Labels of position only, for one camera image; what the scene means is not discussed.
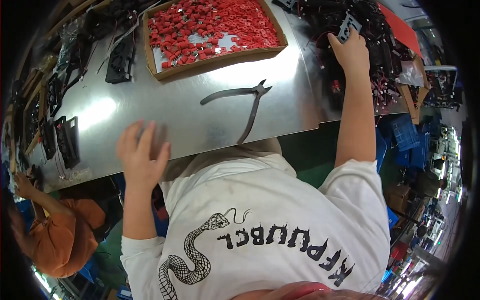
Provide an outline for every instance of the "red sheet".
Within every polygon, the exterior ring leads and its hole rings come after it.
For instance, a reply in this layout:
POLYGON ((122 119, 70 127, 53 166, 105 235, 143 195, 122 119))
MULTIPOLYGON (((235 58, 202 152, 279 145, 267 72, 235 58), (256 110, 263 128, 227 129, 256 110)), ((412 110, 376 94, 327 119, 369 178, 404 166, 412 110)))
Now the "red sheet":
POLYGON ((391 10, 384 7, 378 2, 377 4, 382 13, 385 15, 387 23, 392 28, 394 38, 396 38, 400 43, 404 44, 413 52, 418 54, 421 58, 423 58, 420 52, 420 46, 415 31, 410 28, 410 26, 408 26, 408 24, 405 23, 402 19, 397 17, 391 10))

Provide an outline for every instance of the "right hand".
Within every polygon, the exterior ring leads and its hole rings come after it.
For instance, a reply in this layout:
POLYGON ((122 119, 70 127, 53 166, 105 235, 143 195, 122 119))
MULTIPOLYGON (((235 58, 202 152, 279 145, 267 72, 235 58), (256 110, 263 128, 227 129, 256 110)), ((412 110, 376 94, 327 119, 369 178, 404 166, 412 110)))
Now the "right hand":
POLYGON ((142 125, 141 120, 125 129, 117 142, 117 156, 122 160, 126 188, 151 195, 170 159, 170 143, 163 143, 156 160, 150 160, 155 122, 150 121, 137 141, 142 125))
POLYGON ((354 28, 351 26, 349 28, 350 36, 345 44, 340 43, 337 37, 331 33, 328 34, 328 40, 345 76, 351 74, 366 76, 370 70, 370 60, 365 39, 354 28))
POLYGON ((15 194, 24 199, 31 199, 36 188, 33 187, 28 177, 22 172, 17 172, 13 177, 13 180, 15 180, 15 183, 17 184, 15 187, 15 194))

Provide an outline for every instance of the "green floor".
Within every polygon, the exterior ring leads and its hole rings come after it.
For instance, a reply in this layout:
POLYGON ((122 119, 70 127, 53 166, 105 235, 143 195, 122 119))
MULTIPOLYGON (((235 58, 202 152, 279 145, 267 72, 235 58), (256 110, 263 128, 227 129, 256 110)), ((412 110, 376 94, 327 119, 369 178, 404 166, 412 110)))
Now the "green floor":
MULTIPOLYGON (((283 156, 297 171, 298 179, 315 188, 320 187, 334 167, 339 125, 339 121, 323 123, 317 130, 278 138, 283 156)), ((402 178, 400 169, 395 164, 394 151, 388 149, 380 169, 383 189, 402 178)), ((99 245, 95 254, 101 269, 99 278, 115 289, 125 284, 126 278, 119 260, 120 240, 121 222, 111 231, 107 240, 99 245)))

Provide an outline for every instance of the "white t-shirt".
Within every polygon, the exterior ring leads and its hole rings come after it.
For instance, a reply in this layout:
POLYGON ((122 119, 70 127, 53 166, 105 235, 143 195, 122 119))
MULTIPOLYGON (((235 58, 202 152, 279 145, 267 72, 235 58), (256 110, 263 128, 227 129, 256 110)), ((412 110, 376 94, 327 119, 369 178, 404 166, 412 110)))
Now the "white t-shirt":
POLYGON ((229 151, 240 158, 200 154, 166 187, 166 238, 122 237, 135 300, 229 300, 297 281, 378 288, 390 236, 376 162, 351 160, 317 190, 279 154, 229 151))

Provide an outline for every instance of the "stainless steel table surface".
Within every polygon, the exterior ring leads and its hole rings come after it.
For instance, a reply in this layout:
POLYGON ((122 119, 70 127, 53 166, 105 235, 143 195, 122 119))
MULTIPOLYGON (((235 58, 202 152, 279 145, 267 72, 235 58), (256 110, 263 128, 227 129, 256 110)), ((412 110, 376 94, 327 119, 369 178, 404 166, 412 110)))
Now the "stainless steel table surface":
POLYGON ((142 38, 137 34, 132 82, 105 82, 106 64, 96 70, 109 38, 96 47, 83 81, 70 88, 55 119, 78 116, 80 163, 65 170, 56 160, 45 163, 38 144, 31 163, 45 176, 45 191, 54 191, 122 171, 115 144, 124 128, 143 118, 168 126, 172 158, 232 146, 247 125, 254 96, 235 96, 200 106, 207 95, 225 89, 253 87, 266 79, 273 88, 260 100, 253 129, 245 142, 318 128, 315 104, 301 50, 283 10, 267 1, 288 46, 276 57, 243 62, 194 76, 157 81, 146 67, 142 38))

